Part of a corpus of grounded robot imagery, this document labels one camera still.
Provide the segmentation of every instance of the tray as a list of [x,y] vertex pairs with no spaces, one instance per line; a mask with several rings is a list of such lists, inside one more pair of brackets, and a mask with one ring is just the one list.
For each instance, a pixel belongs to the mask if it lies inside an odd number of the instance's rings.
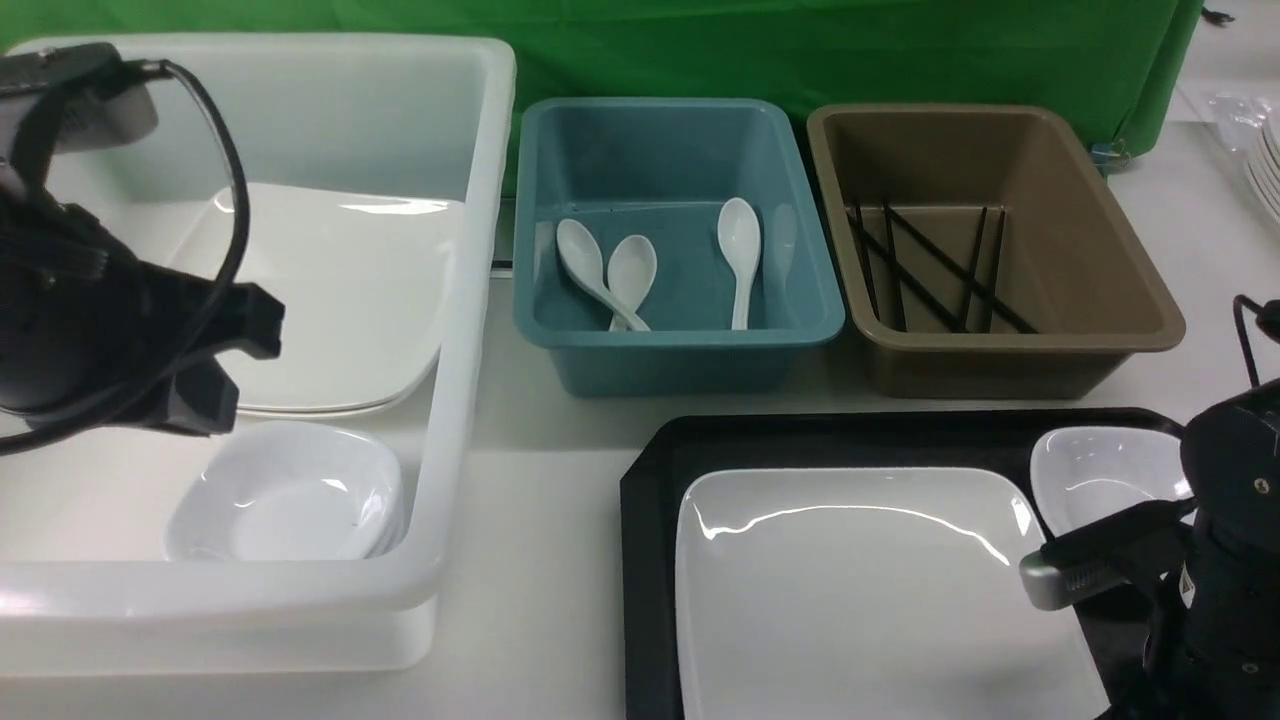
[[[680,502],[694,480],[741,468],[980,468],[1009,478],[1034,507],[1032,447],[1069,425],[1181,437],[1178,423],[1139,409],[701,416],[664,425],[621,480],[628,720],[684,719],[673,562]],[[1128,588],[1076,607],[1112,701],[1142,671],[1146,610]]]

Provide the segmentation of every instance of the green backdrop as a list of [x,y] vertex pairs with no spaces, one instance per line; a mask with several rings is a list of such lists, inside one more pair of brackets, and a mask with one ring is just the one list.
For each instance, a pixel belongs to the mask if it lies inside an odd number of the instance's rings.
[[1088,145],[1124,138],[1138,154],[1156,142],[1201,3],[0,0],[0,41],[173,31],[480,35],[516,49],[517,111],[566,95],[759,97],[797,120],[847,101],[1032,104],[1065,117]]

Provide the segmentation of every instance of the table surface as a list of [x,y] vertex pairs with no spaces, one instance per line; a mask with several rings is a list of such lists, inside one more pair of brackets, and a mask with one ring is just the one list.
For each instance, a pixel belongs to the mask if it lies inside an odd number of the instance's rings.
[[[1247,387],[1230,316],[1238,292],[1280,296],[1280,228],[1253,205],[1204,118],[1208,90],[1280,97],[1280,6],[1233,0],[1201,26],[1156,150],[1114,176],[1120,200],[1187,318],[1183,343],[1134,357],[1080,401],[1187,421]],[[847,342],[799,363],[764,397],[580,401],[492,283],[472,451],[430,656],[402,673],[0,682],[5,720],[406,720],[623,716],[618,479],[686,414],[1007,407],[872,393]],[[1280,350],[1254,343],[1263,375]]]

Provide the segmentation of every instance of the white spoon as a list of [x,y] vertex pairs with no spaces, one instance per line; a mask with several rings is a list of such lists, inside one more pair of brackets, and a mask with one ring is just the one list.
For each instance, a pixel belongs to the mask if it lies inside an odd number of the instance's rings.
[[760,222],[746,200],[733,197],[721,208],[716,231],[719,236],[721,254],[724,255],[737,281],[733,292],[733,322],[730,328],[745,331],[746,318],[751,310],[755,269],[760,265]]
[[556,249],[559,250],[561,261],[579,287],[613,310],[614,315],[621,315],[631,329],[649,329],[644,320],[604,287],[604,258],[600,256],[600,246],[582,223],[568,218],[561,220],[556,228]]
[[[643,234],[628,234],[609,255],[609,292],[617,296],[618,301],[636,311],[644,304],[653,288],[653,279],[658,275],[658,254],[653,243]],[[609,332],[627,329],[626,323],[617,315],[609,323]]]

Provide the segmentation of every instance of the white plastic bin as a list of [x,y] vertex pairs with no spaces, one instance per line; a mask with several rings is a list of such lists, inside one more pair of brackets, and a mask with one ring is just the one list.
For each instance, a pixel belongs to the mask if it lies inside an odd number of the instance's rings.
[[[471,432],[511,49],[430,36],[169,35],[37,40],[13,53],[90,40],[195,72],[250,181],[461,200],[466,231],[433,377],[393,410],[335,421],[380,437],[417,473],[416,484],[406,478],[413,505],[398,547],[349,562],[160,561],[160,527],[225,438],[99,429],[0,457],[0,675],[370,670],[421,660]],[[227,178],[182,87],[150,88],[160,114],[151,137],[60,156],[50,187],[100,214],[143,259],[164,261],[182,238],[157,233],[157,220],[195,218]]]

